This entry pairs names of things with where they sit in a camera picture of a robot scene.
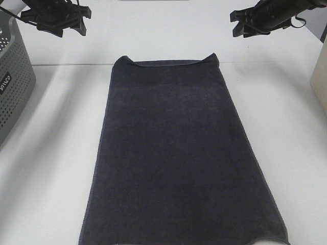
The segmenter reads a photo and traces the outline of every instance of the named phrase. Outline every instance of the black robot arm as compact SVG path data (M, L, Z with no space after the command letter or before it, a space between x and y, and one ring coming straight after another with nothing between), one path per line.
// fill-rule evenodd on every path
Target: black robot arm
M257 5L235 10L230 21L239 21L233 36L269 35L271 31L292 26L291 18L307 9L327 7L327 0L260 0Z
M40 31L62 37L63 29L72 28L86 35L83 17L91 18L91 10L71 0L23 0L31 9L23 11L20 18L36 24Z

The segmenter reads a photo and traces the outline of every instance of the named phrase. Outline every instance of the cable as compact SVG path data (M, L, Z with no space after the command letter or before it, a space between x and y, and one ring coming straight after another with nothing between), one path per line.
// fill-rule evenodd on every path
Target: cable
M293 23L291 23L291 27L294 27L294 28L302 28L302 27L304 27L306 24L307 24L307 20L305 20L305 19L303 19L303 18L300 18L300 17L298 17L297 15L295 16L295 19L296 20L299 20L299 21L304 21L304 24L303 24L303 26L301 26L301 27L296 27L295 25L293 25Z

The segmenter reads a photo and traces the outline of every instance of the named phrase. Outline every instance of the white table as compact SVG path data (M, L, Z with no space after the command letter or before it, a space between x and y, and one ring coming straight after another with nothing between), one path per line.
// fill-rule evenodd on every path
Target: white table
M319 40L306 29L232 38L229 13L256 1L88 2L86 37L20 24L37 84L0 150L0 244L78 243L118 57L212 52L290 242L327 244L327 118L309 84Z

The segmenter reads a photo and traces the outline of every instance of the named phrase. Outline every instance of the perforated basket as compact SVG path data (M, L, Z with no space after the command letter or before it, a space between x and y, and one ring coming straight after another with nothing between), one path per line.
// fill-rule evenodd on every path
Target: perforated basket
M35 74L16 20L0 11L0 145L23 111Z

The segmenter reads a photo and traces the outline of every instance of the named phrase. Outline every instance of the black cable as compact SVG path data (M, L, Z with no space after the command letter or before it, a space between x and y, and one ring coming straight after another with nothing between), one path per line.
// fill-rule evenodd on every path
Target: black cable
M295 19L297 19L297 20L299 20L299 21L303 21L304 24L303 24L303 26L296 27L295 25L293 25L293 23L291 23L291 26L294 27L294 28L297 28L297 29L298 29L298 28L302 28L302 27L304 27L304 26L307 24L307 20L306 20L306 19L300 18L300 17L298 17L297 15L295 16Z
M1 6L0 6L0 10L4 11L5 13L11 15L12 17L14 17L14 18L16 18L16 19L19 19L19 20L22 21L22 22L25 22L26 24L30 24L30 25L35 26L35 27L37 26L36 23L30 22L30 21L27 21L27 20L23 20L23 19L20 18L18 15L15 15L14 13L10 12L9 10L7 10L7 9L1 7Z

